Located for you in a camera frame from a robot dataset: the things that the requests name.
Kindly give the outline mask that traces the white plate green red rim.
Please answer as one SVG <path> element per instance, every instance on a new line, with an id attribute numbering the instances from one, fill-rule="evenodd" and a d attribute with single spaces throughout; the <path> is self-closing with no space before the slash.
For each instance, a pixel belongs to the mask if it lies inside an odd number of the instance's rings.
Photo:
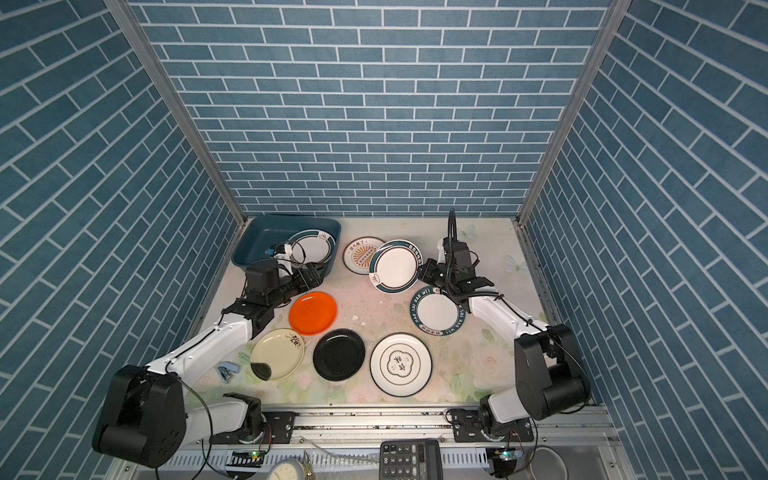
<path id="1" fill-rule="evenodd" d="M 307 229 L 291 236 L 287 243 L 291 246 L 291 262 L 297 265 L 306 263 L 327 263 L 336 248 L 335 238 L 328 232 Z"/>

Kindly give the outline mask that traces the white plate teal lettered rim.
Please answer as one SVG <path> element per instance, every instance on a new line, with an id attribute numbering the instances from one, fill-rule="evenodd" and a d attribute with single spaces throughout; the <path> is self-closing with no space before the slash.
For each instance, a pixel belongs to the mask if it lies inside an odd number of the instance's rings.
<path id="1" fill-rule="evenodd" d="M 432 336 L 456 333 L 464 324 L 466 312 L 437 287 L 425 287 L 416 292 L 409 305 L 412 322 L 422 332 Z"/>

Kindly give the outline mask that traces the large white plate teal rim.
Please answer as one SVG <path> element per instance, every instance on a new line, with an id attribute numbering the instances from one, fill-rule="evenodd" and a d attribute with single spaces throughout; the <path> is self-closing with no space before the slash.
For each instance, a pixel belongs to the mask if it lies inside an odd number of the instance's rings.
<path id="1" fill-rule="evenodd" d="M 373 254 L 369 279 L 385 294 L 399 294 L 410 289 L 417 280 L 423 256 L 417 245 L 404 239 L 385 242 Z"/>

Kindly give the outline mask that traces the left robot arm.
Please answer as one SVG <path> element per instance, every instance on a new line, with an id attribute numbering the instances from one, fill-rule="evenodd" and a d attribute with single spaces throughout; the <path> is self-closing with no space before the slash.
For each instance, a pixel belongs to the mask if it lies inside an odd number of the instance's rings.
<path id="1" fill-rule="evenodd" d="M 260 441 L 265 421 L 260 399 L 227 393 L 217 403 L 200 401 L 193 385 L 224 357 L 261 333 L 276 309 L 323 283 L 327 265 L 291 266 L 261 259 L 245 271 L 243 292 L 220 319 L 163 357 L 126 365 L 110 382 L 92 439 L 94 451 L 157 468 L 197 440 L 223 434 L 235 441 Z"/>

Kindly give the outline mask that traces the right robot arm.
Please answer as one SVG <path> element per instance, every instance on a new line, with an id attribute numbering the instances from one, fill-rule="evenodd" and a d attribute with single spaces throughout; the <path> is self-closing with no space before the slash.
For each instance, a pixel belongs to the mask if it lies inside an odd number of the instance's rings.
<path id="1" fill-rule="evenodd" d="M 565 325 L 547 325 L 507 301 L 494 283 L 476 273 L 479 260 L 467 243 L 449 233 L 438 258 L 418 270 L 454 306 L 488 324 L 513 347 L 514 385 L 480 401 L 485 429 L 495 434 L 511 423 L 580 411 L 591 385 L 580 361 L 575 335 Z"/>

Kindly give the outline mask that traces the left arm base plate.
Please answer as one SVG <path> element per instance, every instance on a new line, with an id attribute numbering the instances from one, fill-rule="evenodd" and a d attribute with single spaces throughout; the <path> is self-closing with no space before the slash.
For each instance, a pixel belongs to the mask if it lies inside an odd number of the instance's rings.
<path id="1" fill-rule="evenodd" d="M 211 437 L 212 444 L 288 444 L 292 437 L 296 413 L 267 411 L 258 415 L 247 414 L 241 427 Z"/>

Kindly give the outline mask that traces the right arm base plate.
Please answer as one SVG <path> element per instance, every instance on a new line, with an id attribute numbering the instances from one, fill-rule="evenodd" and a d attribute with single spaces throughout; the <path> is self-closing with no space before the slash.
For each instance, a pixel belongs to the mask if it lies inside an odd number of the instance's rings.
<path id="1" fill-rule="evenodd" d="M 479 410 L 451 408 L 444 412 L 453 439 L 457 443 L 478 442 L 532 442 L 533 425 L 530 419 L 519 419 L 505 424 L 495 423 Z"/>

